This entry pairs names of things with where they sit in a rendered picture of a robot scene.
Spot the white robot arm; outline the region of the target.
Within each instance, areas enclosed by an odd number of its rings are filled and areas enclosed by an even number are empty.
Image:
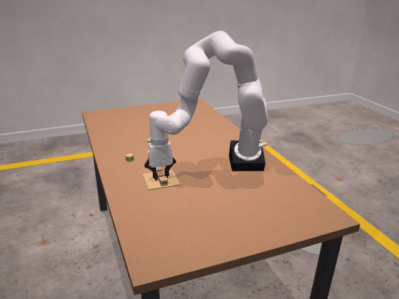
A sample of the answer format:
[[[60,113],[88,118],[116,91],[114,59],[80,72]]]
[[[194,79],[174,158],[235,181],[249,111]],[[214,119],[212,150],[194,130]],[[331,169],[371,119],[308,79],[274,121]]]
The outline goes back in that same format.
[[[239,143],[234,147],[234,152],[242,160],[254,161],[260,157],[261,148],[267,146],[266,142],[260,140],[262,129],[268,121],[266,101],[251,49],[236,44],[223,31],[205,37],[186,50],[183,55],[186,68],[178,87],[178,93],[182,95],[178,108],[170,116],[163,111],[150,113],[150,139],[147,139],[147,143],[166,145],[168,134],[176,135],[189,124],[210,70],[208,59],[214,55],[222,63],[234,65],[238,81],[242,120]]]

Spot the tan flat mat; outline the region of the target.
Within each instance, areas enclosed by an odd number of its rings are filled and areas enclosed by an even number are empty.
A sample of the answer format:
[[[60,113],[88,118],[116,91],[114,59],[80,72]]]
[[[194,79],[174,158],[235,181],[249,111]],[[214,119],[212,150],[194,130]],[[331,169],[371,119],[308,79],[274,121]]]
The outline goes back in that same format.
[[[143,177],[146,182],[148,190],[181,185],[172,169],[169,170],[167,186],[161,186],[160,181],[158,179],[155,180],[155,178],[153,178],[153,173],[145,173],[143,174]]]

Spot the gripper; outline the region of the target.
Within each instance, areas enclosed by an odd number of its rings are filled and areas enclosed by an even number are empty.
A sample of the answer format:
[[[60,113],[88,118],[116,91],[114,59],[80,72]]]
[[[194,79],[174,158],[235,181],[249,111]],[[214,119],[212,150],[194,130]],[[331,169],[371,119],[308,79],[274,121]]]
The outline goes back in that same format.
[[[170,168],[176,163],[172,155],[171,143],[163,146],[155,146],[149,143],[148,147],[148,160],[144,164],[144,167],[153,171],[153,178],[157,180],[156,168],[161,166],[165,167],[165,176],[168,179]],[[150,164],[150,165],[149,165]]]

